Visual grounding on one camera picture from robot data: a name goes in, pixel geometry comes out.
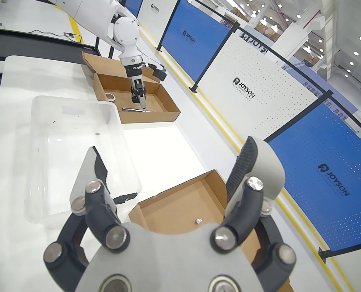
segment joyson logo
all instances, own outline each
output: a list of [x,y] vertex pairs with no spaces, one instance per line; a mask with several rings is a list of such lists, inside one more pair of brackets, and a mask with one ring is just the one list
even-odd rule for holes
[[195,39],[189,33],[187,33],[186,30],[183,31],[183,36],[188,38],[191,43],[195,42]]
[[151,10],[154,11],[155,13],[159,13],[159,8],[153,4],[151,4]]
[[336,185],[339,190],[342,192],[342,194],[344,194],[344,196],[348,196],[350,195],[350,193],[347,192],[347,189],[341,184],[341,182],[339,181],[339,179],[336,177],[336,175],[334,175],[332,172],[327,172],[329,171],[329,167],[327,164],[321,164],[320,166],[317,167],[322,173],[326,173],[325,175],[328,177],[328,180],[333,184]]
[[232,85],[235,86],[235,88],[239,90],[239,92],[243,96],[245,96],[247,100],[251,100],[253,99],[253,97],[255,97],[255,93],[250,88],[248,88],[243,82],[241,82],[239,78],[235,78],[233,80]]

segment clear plastic bin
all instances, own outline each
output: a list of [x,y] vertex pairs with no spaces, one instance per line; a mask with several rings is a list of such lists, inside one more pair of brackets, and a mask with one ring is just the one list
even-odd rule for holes
[[[71,214],[69,196],[91,146],[108,170],[111,197],[141,191],[113,103],[37,96],[32,102],[30,142],[25,201],[30,222],[55,228],[66,221]],[[119,212],[130,203],[118,205]]]

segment white robotic arm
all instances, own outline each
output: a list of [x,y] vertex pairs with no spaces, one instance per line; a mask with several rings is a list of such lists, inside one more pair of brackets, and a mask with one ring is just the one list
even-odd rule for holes
[[[145,87],[142,71],[136,69],[143,65],[142,53],[136,47],[139,38],[138,22],[136,17],[116,0],[48,0],[62,8],[83,28],[98,36],[115,49],[121,51],[119,58],[126,68],[127,76],[131,81],[132,100],[140,103],[145,110]],[[108,28],[113,16],[121,16],[114,25],[113,37],[108,36]],[[160,79],[165,74],[156,70]]]

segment open cardboard box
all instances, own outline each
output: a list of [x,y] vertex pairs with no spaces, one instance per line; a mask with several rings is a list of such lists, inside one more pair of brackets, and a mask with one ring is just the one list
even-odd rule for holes
[[121,62],[88,53],[82,53],[82,58],[95,72],[93,87],[97,100],[108,101],[105,93],[113,94],[122,123],[155,123],[178,118],[180,110],[160,80],[152,75],[151,68],[143,68],[147,112],[126,112],[122,111],[123,107],[141,109],[141,106],[132,102],[130,82]]
[[[129,213],[129,218],[151,232],[178,235],[193,231],[206,223],[220,224],[226,200],[225,182],[216,170],[212,170],[140,202]],[[198,218],[202,220],[200,225],[195,222]],[[241,245],[251,264],[254,264],[258,251],[266,248],[261,246],[255,230]],[[293,292],[289,279],[279,291]]]

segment white table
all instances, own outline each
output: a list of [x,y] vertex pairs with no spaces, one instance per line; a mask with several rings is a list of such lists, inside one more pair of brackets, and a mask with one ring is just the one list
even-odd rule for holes
[[[0,89],[0,291],[59,291],[43,263],[43,251],[58,237],[23,214],[32,99],[38,95],[95,100],[93,74],[85,65],[12,56]],[[138,200],[205,172],[174,123],[126,126],[125,135],[143,190]],[[137,153],[144,142],[146,160]],[[88,259],[98,248],[83,238]]]

